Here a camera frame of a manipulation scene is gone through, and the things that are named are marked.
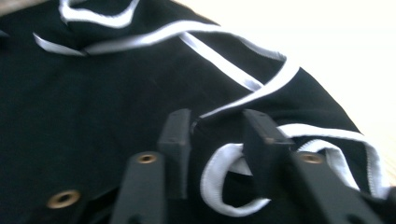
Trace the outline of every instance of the black cloth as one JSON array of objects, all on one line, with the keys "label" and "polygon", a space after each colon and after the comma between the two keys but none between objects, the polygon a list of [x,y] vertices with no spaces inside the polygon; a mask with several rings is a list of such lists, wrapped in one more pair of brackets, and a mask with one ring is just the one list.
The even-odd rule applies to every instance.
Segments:
[{"label": "black cloth", "polygon": [[[111,15],[129,3],[100,0],[76,7]],[[167,115],[181,108],[190,109],[197,121],[191,136],[190,198],[187,203],[170,202],[169,223],[301,223],[301,211],[288,200],[273,201],[249,217],[220,215],[202,201],[199,181],[218,147],[241,141],[244,108],[267,113],[279,125],[306,123],[358,132],[305,70],[263,99],[199,119],[249,91],[177,37],[146,48],[73,57],[44,51],[33,33],[82,49],[102,40],[146,34],[171,21],[211,21],[170,1],[141,0],[132,25],[114,31],[87,22],[66,26],[58,6],[58,1],[48,1],[0,19],[0,30],[9,35],[0,39],[0,223],[25,223],[37,207],[64,189],[83,189],[85,197],[94,198],[118,186],[128,158],[156,150]],[[262,83],[282,66],[229,35],[192,34]],[[294,139],[296,147],[309,140]],[[368,191],[363,145],[329,141],[344,150],[358,184]],[[254,192],[249,177],[230,174],[224,200],[245,203]]]}]

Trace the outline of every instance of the white piping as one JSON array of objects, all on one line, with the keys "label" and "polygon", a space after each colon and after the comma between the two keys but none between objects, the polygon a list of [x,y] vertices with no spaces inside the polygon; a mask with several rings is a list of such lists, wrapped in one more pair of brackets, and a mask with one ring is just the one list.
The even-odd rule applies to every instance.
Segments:
[{"label": "white piping", "polygon": [[229,104],[219,107],[215,110],[212,110],[208,113],[205,113],[205,114],[201,115],[200,118],[203,119],[203,118],[207,118],[209,116],[213,116],[214,114],[217,114],[220,111],[247,104],[249,102],[252,102],[254,100],[262,98],[263,96],[266,96],[266,95],[269,95],[275,91],[278,91],[279,89],[284,87],[286,84],[288,84],[294,78],[294,76],[297,74],[299,69],[300,69],[300,66],[288,58],[285,61],[285,63],[283,64],[281,70],[268,83],[266,83],[261,89],[259,89],[258,91],[255,91],[255,92],[253,92],[239,100],[236,100],[232,103],[229,103]]},{"label": "white piping", "polygon": [[279,126],[278,129],[287,137],[324,136],[362,142],[367,153],[367,177],[372,195],[385,199],[389,192],[389,182],[379,152],[361,133],[340,129],[325,129],[307,124],[295,123]]},{"label": "white piping", "polygon": [[124,28],[131,24],[132,18],[134,16],[134,11],[139,3],[139,0],[134,0],[131,4],[125,8],[120,14],[115,16],[105,16],[98,13],[94,13],[88,9],[80,8],[73,9],[71,8],[72,4],[84,2],[85,0],[61,0],[59,11],[61,13],[61,19],[64,23],[68,23],[69,21],[87,21],[100,25],[104,25],[110,28]]},{"label": "white piping", "polygon": [[256,78],[250,76],[234,64],[227,61],[212,48],[204,44],[199,39],[195,38],[193,35],[190,35],[189,33],[183,33],[179,37],[190,48],[192,48],[202,57],[213,63],[220,71],[233,79],[239,85],[245,87],[250,91],[257,91],[258,89],[263,87],[260,81],[258,81]]},{"label": "white piping", "polygon": [[62,52],[65,55],[72,55],[72,56],[85,56],[85,54],[82,51],[78,51],[75,49],[70,49],[62,45],[54,44],[51,43],[37,34],[33,33],[33,36],[35,37],[35,42],[37,43],[38,46],[40,46],[42,49],[45,49],[48,52],[52,53],[59,53]]},{"label": "white piping", "polygon": [[[250,49],[255,51],[256,53],[272,58],[275,60],[285,61],[286,57],[277,51],[271,51],[269,49],[263,49],[254,45],[252,42],[247,40],[246,38],[238,35],[232,31],[226,30],[220,26],[214,24],[205,24],[198,21],[175,21],[171,22],[156,31],[145,35],[132,35],[120,39],[109,40],[104,42],[99,42],[93,45],[88,46],[83,49],[82,52],[87,52],[90,55],[97,54],[106,54],[113,52],[120,52],[129,49],[143,48],[147,46],[152,46],[157,43],[160,43],[166,39],[172,38],[174,36],[178,36],[184,32],[203,32],[203,33],[221,33],[232,35],[238,39],[240,39],[245,45],[247,45]],[[64,51],[55,51],[51,49],[46,49],[46,46],[39,45],[42,49],[48,52],[55,52],[59,54],[67,54]]]},{"label": "white piping", "polygon": [[223,202],[225,176],[233,164],[242,157],[242,144],[227,144],[213,154],[201,176],[201,195],[204,202],[225,216],[245,217],[259,211],[270,202],[269,199],[258,198],[241,207],[233,207]]}]

